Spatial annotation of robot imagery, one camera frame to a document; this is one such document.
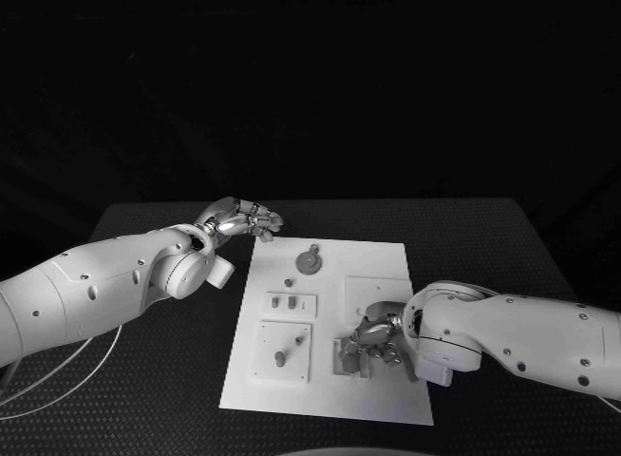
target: textured tabletop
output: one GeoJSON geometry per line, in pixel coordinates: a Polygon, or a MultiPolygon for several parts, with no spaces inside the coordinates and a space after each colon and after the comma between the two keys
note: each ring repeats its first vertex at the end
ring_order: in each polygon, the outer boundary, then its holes
{"type": "MultiPolygon", "coordinates": [[[[419,291],[439,279],[502,293],[576,299],[527,216],[511,199],[261,201],[282,235],[403,242],[419,291]]],[[[208,202],[117,204],[93,240],[192,222],[208,202]]],[[[0,454],[256,454],[315,447],[393,447],[436,454],[621,454],[621,416],[593,396],[482,369],[430,384],[434,427],[220,409],[256,240],[221,255],[237,272],[182,301],[158,303],[124,326],[94,379],[48,410],[0,422],[0,454]]],[[[64,371],[0,416],[57,398],[87,376],[114,338],[104,334],[64,371]]],[[[29,356],[8,394],[29,386],[80,344],[29,356]]]]}

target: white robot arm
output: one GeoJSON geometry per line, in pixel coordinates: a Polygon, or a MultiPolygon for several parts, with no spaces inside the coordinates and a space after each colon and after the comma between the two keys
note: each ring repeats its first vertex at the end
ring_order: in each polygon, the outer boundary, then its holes
{"type": "Polygon", "coordinates": [[[417,377],[443,386],[453,371],[479,369],[486,352],[515,375],[621,401],[621,313],[445,281],[398,313],[368,315],[345,359],[397,336],[394,350],[410,350],[417,377]]]}
{"type": "Polygon", "coordinates": [[[0,282],[0,368],[114,330],[205,281],[222,288],[234,267],[217,248],[240,234],[273,240],[283,224],[267,207],[221,199],[194,224],[81,245],[0,282]]]}

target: white platform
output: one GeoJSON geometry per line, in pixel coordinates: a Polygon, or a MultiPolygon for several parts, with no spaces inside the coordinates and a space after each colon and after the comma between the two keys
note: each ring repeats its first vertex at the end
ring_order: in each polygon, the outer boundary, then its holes
{"type": "Polygon", "coordinates": [[[391,368],[383,360],[371,359],[370,379],[359,378],[359,374],[354,378],[335,375],[335,339],[349,335],[357,328],[346,324],[348,277],[406,281],[407,287],[400,286],[400,282],[388,282],[398,285],[393,287],[391,294],[385,293],[387,287],[381,284],[387,282],[381,281],[378,293],[365,299],[372,298],[374,302],[411,300],[404,244],[292,237],[276,237],[269,243],[257,242],[220,407],[432,426],[427,383],[410,380],[404,366],[391,368]],[[318,274],[303,275],[297,271],[296,259],[312,244],[321,247],[323,266],[318,274]],[[287,278],[293,280],[290,288],[284,286],[287,278]],[[287,299],[280,299],[283,311],[272,312],[272,307],[267,307],[272,294],[315,295],[315,316],[297,314],[295,318],[286,317],[287,299]],[[286,359],[290,370],[276,364],[276,352],[282,349],[274,346],[266,349],[269,343],[263,341],[269,338],[261,337],[264,322],[266,327],[270,326],[267,322],[299,325],[284,325],[286,330],[282,331],[286,333],[286,349],[296,359],[290,365],[286,359]],[[296,347],[292,332],[306,327],[310,328],[312,338],[305,342],[310,345],[296,347]],[[302,349],[310,349],[308,375],[300,373],[305,370],[300,360],[306,359],[302,349]],[[260,373],[256,375],[256,366],[261,370],[260,363],[267,364],[269,359],[269,373],[257,380],[260,373]]]}

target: black background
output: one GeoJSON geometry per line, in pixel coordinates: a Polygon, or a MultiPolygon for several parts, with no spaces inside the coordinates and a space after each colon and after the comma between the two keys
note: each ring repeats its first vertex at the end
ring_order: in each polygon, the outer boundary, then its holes
{"type": "Polygon", "coordinates": [[[224,196],[514,198],[621,310],[621,5],[5,2],[0,280],[224,196]]]}

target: cable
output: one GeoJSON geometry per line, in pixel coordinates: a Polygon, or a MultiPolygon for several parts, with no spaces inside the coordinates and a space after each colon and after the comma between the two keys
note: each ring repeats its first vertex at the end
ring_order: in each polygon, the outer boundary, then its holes
{"type": "Polygon", "coordinates": [[[45,375],[45,377],[38,380],[38,382],[35,382],[23,391],[21,391],[15,396],[11,396],[6,400],[0,401],[0,407],[3,407],[6,404],[9,404],[16,398],[19,398],[28,391],[34,390],[58,372],[60,370],[62,369],[62,367],[74,360],[74,358],[78,356],[78,354],[81,353],[81,351],[84,351],[85,347],[90,345],[90,343],[94,341],[96,339],[91,338],[88,339],[88,341],[85,342],[85,344],[83,344],[81,348],[75,351],[74,355],[68,358],[68,360],[51,371],[51,373],[48,375],[45,375]]]}
{"type": "Polygon", "coordinates": [[[599,396],[599,399],[621,414],[621,409],[618,406],[615,406],[606,398],[599,396]]]}
{"type": "Polygon", "coordinates": [[[26,416],[26,415],[31,415],[32,413],[49,408],[51,406],[54,406],[55,404],[58,404],[58,402],[61,402],[84,385],[85,383],[88,382],[88,380],[94,377],[97,371],[101,369],[101,366],[103,364],[106,363],[106,360],[109,359],[109,356],[110,356],[110,353],[113,352],[113,349],[116,348],[116,345],[117,345],[117,341],[120,340],[120,334],[122,334],[122,326],[119,327],[117,329],[117,334],[116,334],[116,340],[113,341],[113,345],[110,346],[110,349],[109,349],[109,352],[106,353],[106,356],[103,357],[98,365],[96,366],[96,369],[93,370],[93,373],[85,377],[85,379],[83,380],[83,382],[58,398],[55,399],[54,401],[51,401],[45,406],[41,406],[39,408],[35,408],[34,410],[31,411],[26,411],[25,413],[19,413],[18,415],[13,415],[13,416],[3,416],[0,417],[0,421],[6,421],[6,420],[12,420],[13,418],[21,418],[22,416],[26,416]]]}

